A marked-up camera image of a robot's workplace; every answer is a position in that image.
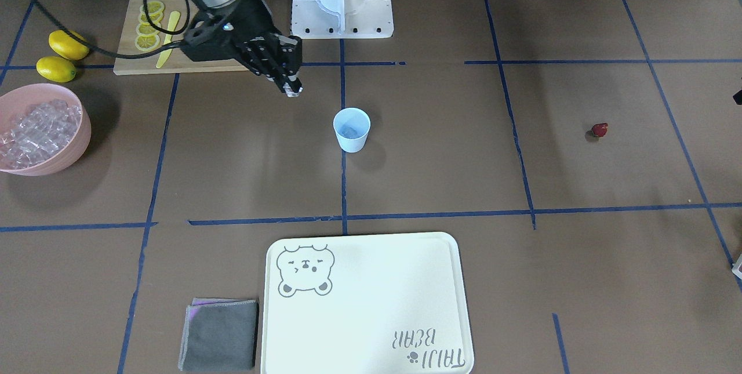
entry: robotic arm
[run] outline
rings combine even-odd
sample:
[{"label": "robotic arm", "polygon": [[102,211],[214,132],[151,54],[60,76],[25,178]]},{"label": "robotic arm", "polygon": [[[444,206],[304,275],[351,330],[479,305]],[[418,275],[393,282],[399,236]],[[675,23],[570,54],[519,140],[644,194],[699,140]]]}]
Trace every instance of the robotic arm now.
[{"label": "robotic arm", "polygon": [[180,43],[189,59],[237,60],[287,96],[299,96],[301,38],[282,35],[263,0],[192,1],[199,11]]}]

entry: lemon slice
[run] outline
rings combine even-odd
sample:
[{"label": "lemon slice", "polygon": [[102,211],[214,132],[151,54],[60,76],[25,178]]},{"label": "lemon slice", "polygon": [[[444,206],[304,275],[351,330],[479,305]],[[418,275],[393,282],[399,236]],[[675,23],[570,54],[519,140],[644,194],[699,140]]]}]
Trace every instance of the lemon slice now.
[{"label": "lemon slice", "polygon": [[[155,25],[158,28],[159,27],[162,27],[162,26],[159,25],[159,23],[155,23]],[[156,30],[156,28],[153,28],[149,23],[147,23],[147,24],[140,23],[139,25],[137,25],[137,35],[138,36],[148,37],[148,36],[157,35],[158,33],[159,33],[159,31]]]},{"label": "lemon slice", "polygon": [[150,52],[159,46],[159,35],[154,36],[137,36],[134,45],[142,52]]},{"label": "lemon slice", "polygon": [[[162,11],[165,10],[165,4],[161,1],[148,1],[147,2],[147,11],[149,12],[150,17],[154,14],[160,14]],[[144,5],[142,4],[140,6],[140,13],[144,14]]]},{"label": "lemon slice", "polygon": [[[159,12],[158,14],[149,14],[149,18],[154,23],[159,23],[162,18],[165,17],[164,12]],[[149,20],[147,20],[147,15],[144,13],[140,13],[140,23],[144,23],[145,25],[149,25]]]}]

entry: pink bowl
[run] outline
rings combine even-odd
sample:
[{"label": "pink bowl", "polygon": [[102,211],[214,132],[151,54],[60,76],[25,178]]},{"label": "pink bowl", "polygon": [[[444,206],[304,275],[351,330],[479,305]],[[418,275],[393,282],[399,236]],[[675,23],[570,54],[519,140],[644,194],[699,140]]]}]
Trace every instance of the pink bowl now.
[{"label": "pink bowl", "polygon": [[20,170],[8,170],[0,166],[0,171],[20,176],[46,176],[64,170],[82,157],[90,143],[90,118],[75,93],[57,84],[30,84],[0,97],[0,133],[10,130],[13,116],[26,114],[28,106],[54,99],[64,100],[70,106],[79,106],[82,111],[82,121],[70,143],[45,162]]}]

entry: black cable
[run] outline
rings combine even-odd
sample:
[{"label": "black cable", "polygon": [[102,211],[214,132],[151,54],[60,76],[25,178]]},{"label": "black cable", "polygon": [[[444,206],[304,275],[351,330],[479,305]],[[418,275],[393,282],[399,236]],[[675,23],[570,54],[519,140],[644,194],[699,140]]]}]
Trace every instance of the black cable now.
[{"label": "black cable", "polygon": [[180,48],[183,45],[183,41],[175,41],[172,43],[168,43],[167,45],[160,46],[158,49],[155,49],[154,51],[147,52],[146,54],[137,54],[137,55],[128,55],[128,54],[119,54],[118,52],[111,52],[107,51],[103,48],[99,48],[98,46],[92,45],[88,42],[85,42],[84,39],[77,38],[77,36],[73,35],[72,32],[64,27],[64,25],[59,22],[56,17],[54,17],[39,0],[31,0],[34,2],[34,5],[39,8],[39,11],[41,11],[50,21],[54,24],[57,28],[64,31],[64,33],[67,34],[70,38],[74,39],[78,43],[81,43],[86,48],[90,49],[91,51],[100,52],[103,55],[108,55],[109,57],[116,57],[116,59],[126,59],[126,60],[138,60],[138,59],[145,59],[146,57],[151,57],[153,55],[157,55],[160,52],[167,51],[168,49],[175,49]]},{"label": "black cable", "polygon": [[167,33],[168,35],[180,35],[180,34],[182,34],[184,31],[186,31],[186,28],[188,28],[188,23],[191,22],[191,5],[188,4],[188,0],[184,0],[184,1],[186,2],[185,3],[185,9],[186,9],[185,10],[185,16],[186,16],[185,17],[185,23],[183,23],[183,27],[180,28],[179,30],[177,30],[177,31],[169,31],[169,30],[164,30],[163,28],[159,28],[157,25],[154,24],[154,22],[152,21],[152,18],[149,17],[149,8],[147,7],[147,0],[142,0],[142,2],[144,4],[143,5],[144,15],[146,16],[147,21],[149,22],[149,26],[152,26],[157,31],[161,31],[162,33]]}]

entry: bear drawing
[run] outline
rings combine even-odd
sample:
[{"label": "bear drawing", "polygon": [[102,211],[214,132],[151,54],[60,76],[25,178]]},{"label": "bear drawing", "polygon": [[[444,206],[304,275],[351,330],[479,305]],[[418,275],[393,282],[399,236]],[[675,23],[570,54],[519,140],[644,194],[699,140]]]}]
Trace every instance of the bear drawing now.
[{"label": "bear drawing", "polygon": [[278,292],[284,297],[308,290],[314,290],[321,296],[326,295],[332,290],[329,272],[333,264],[334,254],[326,245],[321,249],[313,245],[300,246],[295,250],[284,248],[277,260],[281,272]]}]

